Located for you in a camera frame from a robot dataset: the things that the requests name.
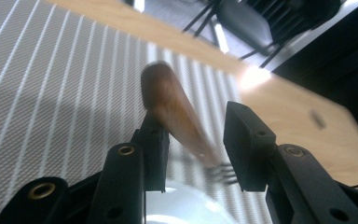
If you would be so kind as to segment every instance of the striped placemat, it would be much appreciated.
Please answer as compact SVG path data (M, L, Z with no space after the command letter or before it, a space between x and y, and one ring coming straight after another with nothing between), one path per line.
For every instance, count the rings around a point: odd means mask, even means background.
M0 0L0 211L38 177L73 185L99 172L107 150L141 126L140 75L156 61L171 65L227 161L226 103L240 100L232 77L69 10ZM202 190L239 223L270 222L264 193L212 183L173 138L167 178Z

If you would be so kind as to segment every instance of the tabletop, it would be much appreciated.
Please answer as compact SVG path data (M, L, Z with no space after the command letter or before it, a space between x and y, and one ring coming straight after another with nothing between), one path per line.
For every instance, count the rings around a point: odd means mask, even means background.
M72 185L100 171L107 150L140 127L140 74L156 61L172 67L224 161L225 106L241 102L278 144L308 149L333 178L358 185L358 126L344 107L119 2L0 1L0 210L35 178ZM200 189L240 223L270 221L264 193L203 174L171 138L167 178Z

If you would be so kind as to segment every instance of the brown wooden handle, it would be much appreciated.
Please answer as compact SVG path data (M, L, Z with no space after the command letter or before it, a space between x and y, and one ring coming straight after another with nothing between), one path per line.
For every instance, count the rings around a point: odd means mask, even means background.
M200 120L173 70L165 63L146 67L141 77L144 106L206 167L220 164Z

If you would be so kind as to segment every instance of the wooden table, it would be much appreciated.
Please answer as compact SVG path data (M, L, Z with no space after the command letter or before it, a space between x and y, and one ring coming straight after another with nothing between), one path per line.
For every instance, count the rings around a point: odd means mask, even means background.
M48 2L232 74L242 103L250 106L277 134L278 144L290 143L308 149L335 180L358 185L358 125L343 106L266 70L239 62L122 3L111 0Z

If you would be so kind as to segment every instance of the chair seat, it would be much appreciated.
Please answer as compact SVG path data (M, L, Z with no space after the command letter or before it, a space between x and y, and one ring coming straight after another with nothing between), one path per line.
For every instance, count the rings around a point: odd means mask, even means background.
M226 29L258 52L266 56L272 53L269 23L253 8L236 0L223 0L216 17Z

